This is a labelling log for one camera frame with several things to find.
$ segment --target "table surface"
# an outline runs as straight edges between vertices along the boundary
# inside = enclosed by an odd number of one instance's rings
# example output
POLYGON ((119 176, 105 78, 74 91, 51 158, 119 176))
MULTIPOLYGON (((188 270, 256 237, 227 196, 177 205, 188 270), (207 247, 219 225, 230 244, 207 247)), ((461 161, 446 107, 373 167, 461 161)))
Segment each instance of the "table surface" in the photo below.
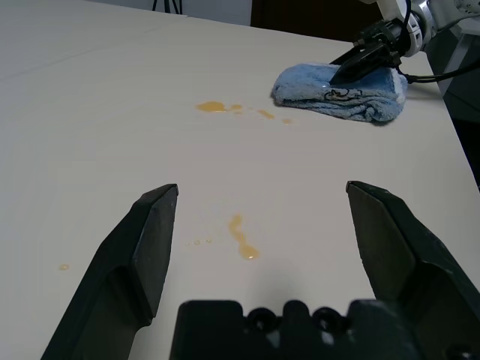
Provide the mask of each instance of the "table surface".
MULTIPOLYGON (((344 312, 352 299, 373 298, 348 180, 402 197, 480 285, 480 196, 436 85, 410 86, 405 110, 383 127, 278 108, 269 93, 282 70, 330 62, 350 45, 109 8, 132 14, 132 29, 105 35, 104 46, 79 25, 70 34, 79 49, 67 42, 65 57, 35 16, 28 25, 40 43, 27 34, 22 49, 0 43, 2 54, 40 54, 38 63, 0 63, 1 359, 41 356, 98 245, 142 193, 172 182, 180 194, 169 271, 157 318, 138 332, 130 359, 168 359, 177 309, 189 299, 280 313, 290 299, 344 312), (244 113, 196 109, 205 101, 244 113), (258 259, 239 256, 228 230, 236 214, 258 259)), ((431 74, 424 54, 403 69, 431 74)))

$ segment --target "blue cloth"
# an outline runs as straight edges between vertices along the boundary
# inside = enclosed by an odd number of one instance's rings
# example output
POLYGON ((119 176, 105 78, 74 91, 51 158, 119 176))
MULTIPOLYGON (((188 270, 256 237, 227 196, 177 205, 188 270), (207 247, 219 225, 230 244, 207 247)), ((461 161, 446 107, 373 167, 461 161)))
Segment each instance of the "blue cloth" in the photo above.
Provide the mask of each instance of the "blue cloth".
POLYGON ((351 84, 332 87, 337 65, 298 64, 286 69, 271 96, 277 105, 298 107, 360 122, 389 122, 404 108, 407 80, 381 67, 351 84))

